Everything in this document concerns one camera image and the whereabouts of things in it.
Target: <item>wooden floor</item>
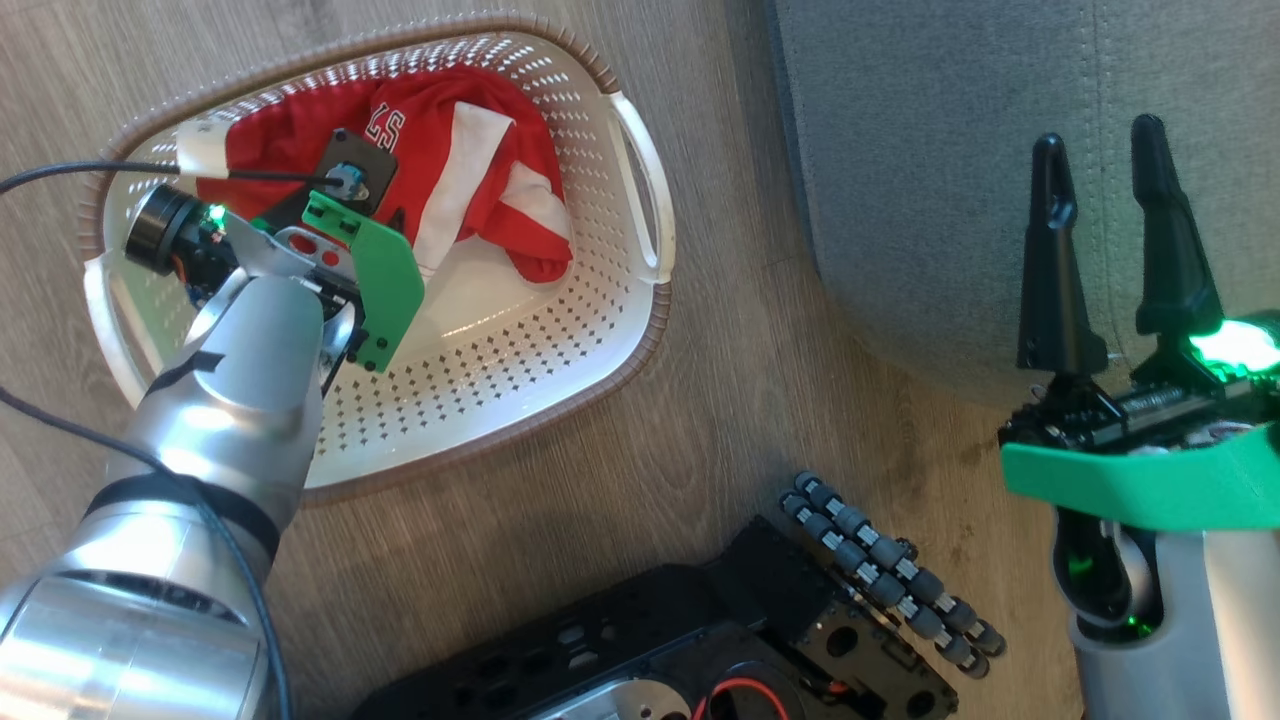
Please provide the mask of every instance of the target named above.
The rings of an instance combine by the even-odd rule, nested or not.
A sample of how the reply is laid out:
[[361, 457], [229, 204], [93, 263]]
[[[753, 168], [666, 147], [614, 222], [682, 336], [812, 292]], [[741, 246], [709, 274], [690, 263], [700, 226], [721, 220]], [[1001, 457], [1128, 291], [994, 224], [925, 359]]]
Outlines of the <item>wooden floor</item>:
[[[0, 172], [95, 156], [136, 113], [252, 64], [485, 5], [0, 0]], [[987, 680], [943, 671], [960, 717], [1079, 717], [1050, 514], [1002, 489], [1002, 413], [864, 354], [804, 255], [756, 3], [511, 5], [591, 40], [653, 132], [678, 213], [671, 327], [636, 380], [577, 416], [448, 473], [301, 512], [269, 600], [303, 715], [343, 716], [383, 683], [579, 596], [707, 560], [753, 514], [777, 519], [787, 478], [810, 468], [914, 538], [1007, 635]], [[128, 411], [82, 300], [78, 182], [0, 202], [0, 382], [119, 432]], [[0, 413], [0, 582], [59, 548], [102, 464], [99, 450]]]

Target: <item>green plastic bracket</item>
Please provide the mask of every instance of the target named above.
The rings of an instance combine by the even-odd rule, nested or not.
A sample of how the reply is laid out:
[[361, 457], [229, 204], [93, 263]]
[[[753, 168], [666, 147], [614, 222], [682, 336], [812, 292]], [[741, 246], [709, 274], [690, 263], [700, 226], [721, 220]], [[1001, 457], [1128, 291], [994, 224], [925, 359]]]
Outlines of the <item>green plastic bracket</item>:
[[1280, 528], [1280, 427], [1167, 455], [1089, 455], [1007, 443], [1010, 492], [1148, 530]]
[[413, 249], [403, 234], [315, 190], [302, 222], [351, 249], [369, 332], [356, 361], [385, 373], [426, 295]]

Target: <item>wire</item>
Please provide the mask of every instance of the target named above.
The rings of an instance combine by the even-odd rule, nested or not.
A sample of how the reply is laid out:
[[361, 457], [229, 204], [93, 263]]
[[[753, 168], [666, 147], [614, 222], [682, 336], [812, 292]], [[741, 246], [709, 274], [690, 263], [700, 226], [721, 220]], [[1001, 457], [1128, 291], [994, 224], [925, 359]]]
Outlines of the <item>wire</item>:
[[[177, 165], [155, 163], [116, 163], [96, 160], [84, 163], [59, 163], [56, 165], [33, 168], [31, 170], [18, 173], [5, 181], [0, 181], [0, 195], [32, 181], [54, 176], [97, 170], [179, 174]], [[316, 176], [301, 176], [292, 173], [264, 173], [257, 170], [232, 170], [230, 177], [237, 179], [305, 182], [310, 184], [335, 184], [332, 181], [337, 181], [337, 184], [342, 184], [342, 179], [339, 178], [321, 178]], [[270, 666], [271, 675], [275, 679], [275, 692], [279, 702], [279, 720], [292, 720], [293, 705], [289, 700], [289, 678], [284, 670], [284, 656], [280, 653], [280, 641], [275, 634], [275, 625], [271, 624], [271, 614], [266, 607], [266, 598], [262, 594], [262, 587], [259, 584], [257, 578], [253, 577], [253, 569], [250, 568], [248, 560], [244, 559], [244, 552], [241, 550], [236, 537], [209, 502], [209, 497], [205, 495], [204, 483], [197, 478], [174, 473], [166, 468], [164, 462], [140, 447], [42, 410], [36, 405], [14, 396], [3, 384], [0, 384], [0, 402], [38, 423], [70, 433], [78, 438], [87, 439], [88, 442], [119, 452], [125, 457], [132, 457], [133, 460], [151, 468], [160, 475], [169, 478], [174, 484], [184, 488], [191, 495], [192, 505], [196, 507], [200, 518], [210, 528], [212, 528], [214, 533], [223, 541], [223, 544], [227, 546], [227, 550], [232, 555], [232, 560], [236, 562], [237, 569], [244, 578], [244, 584], [248, 587], [250, 601], [253, 603], [253, 610], [257, 612], [257, 620], [262, 626], [262, 642], [266, 644], [268, 665]]]
[[727, 691], [732, 691], [735, 688], [751, 689], [763, 694], [769, 700], [771, 703], [773, 703], [773, 710], [777, 711], [780, 720], [791, 720], [791, 717], [787, 715], [786, 706], [782, 705], [782, 698], [778, 697], [778, 693], [773, 692], [773, 688], [765, 685], [764, 683], [756, 680], [755, 678], [730, 678], [717, 684], [716, 688], [712, 689], [709, 696], [699, 701], [698, 708], [694, 710], [692, 720], [703, 720], [703, 715], [708, 714], [707, 707], [710, 705], [710, 701], [714, 700], [716, 696]]

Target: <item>black cable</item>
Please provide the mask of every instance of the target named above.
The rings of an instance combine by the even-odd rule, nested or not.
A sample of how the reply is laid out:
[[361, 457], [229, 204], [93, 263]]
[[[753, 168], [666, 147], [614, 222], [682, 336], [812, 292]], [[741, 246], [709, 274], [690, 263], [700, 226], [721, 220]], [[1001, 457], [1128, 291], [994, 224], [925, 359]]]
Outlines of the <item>black cable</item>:
[[[114, 172], [134, 172], [134, 173], [154, 173], [154, 174], [178, 174], [177, 165], [165, 165], [155, 163], [115, 163], [115, 161], [84, 161], [84, 163], [59, 163], [56, 165], [45, 165], [42, 168], [33, 168], [13, 176], [5, 181], [0, 181], [0, 195], [9, 192], [10, 190], [26, 184], [32, 181], [41, 178], [47, 178], [52, 176], [63, 176], [70, 173], [84, 173], [95, 170], [114, 170]], [[279, 182], [306, 182], [310, 184], [342, 184], [339, 178], [321, 178], [316, 176], [298, 176], [291, 173], [262, 173], [256, 170], [233, 170], [232, 178], [237, 179], [262, 179], [262, 181], [279, 181]], [[253, 602], [253, 610], [257, 612], [259, 623], [262, 625], [262, 641], [266, 643], [266, 659], [268, 665], [271, 669], [273, 678], [275, 679], [275, 692], [279, 701], [279, 720], [292, 720], [293, 717], [293, 705], [289, 700], [289, 678], [284, 671], [284, 656], [280, 653], [280, 642], [275, 635], [275, 625], [271, 624], [271, 615], [266, 609], [266, 598], [262, 596], [262, 588], [257, 583], [257, 578], [253, 577], [253, 569], [250, 568], [248, 560], [244, 559], [243, 551], [241, 551], [239, 543], [236, 537], [232, 536], [230, 529], [223, 521], [223, 519], [214, 511], [212, 505], [209, 502], [209, 497], [205, 495], [204, 483], [188, 475], [179, 475], [166, 468], [164, 462], [160, 462], [156, 457], [152, 457], [147, 451], [134, 447], [124, 441], [113, 438], [108, 434], [100, 433], [95, 429], [86, 428], [78, 423], [65, 420], [47, 413], [26, 400], [22, 400], [9, 392], [3, 384], [0, 384], [0, 402], [8, 405], [9, 407], [22, 413], [23, 415], [32, 418], [45, 425], [56, 428], [65, 433], [70, 433], [78, 438], [87, 439], [92, 443], [100, 445], [108, 450], [119, 452], [125, 457], [132, 457], [138, 462], [151, 468], [160, 475], [169, 478], [179, 487], [184, 488], [191, 493], [192, 505], [196, 511], [200, 512], [201, 519], [214, 529], [214, 533], [221, 538], [227, 550], [230, 552], [232, 559], [236, 561], [241, 575], [244, 578], [244, 583], [248, 587], [250, 600]]]

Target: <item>gray sofa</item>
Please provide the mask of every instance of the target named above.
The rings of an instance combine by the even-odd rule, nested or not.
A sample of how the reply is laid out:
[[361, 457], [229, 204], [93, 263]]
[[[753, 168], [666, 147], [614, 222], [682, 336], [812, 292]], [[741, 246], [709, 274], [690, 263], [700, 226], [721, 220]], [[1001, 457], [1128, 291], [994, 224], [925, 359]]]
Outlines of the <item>gray sofa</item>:
[[822, 279], [874, 354], [988, 405], [1014, 368], [1030, 147], [1066, 141], [1076, 254], [1123, 382], [1142, 214], [1129, 124], [1169, 129], [1229, 315], [1280, 307], [1280, 3], [1030, 0], [771, 6], [801, 213]]

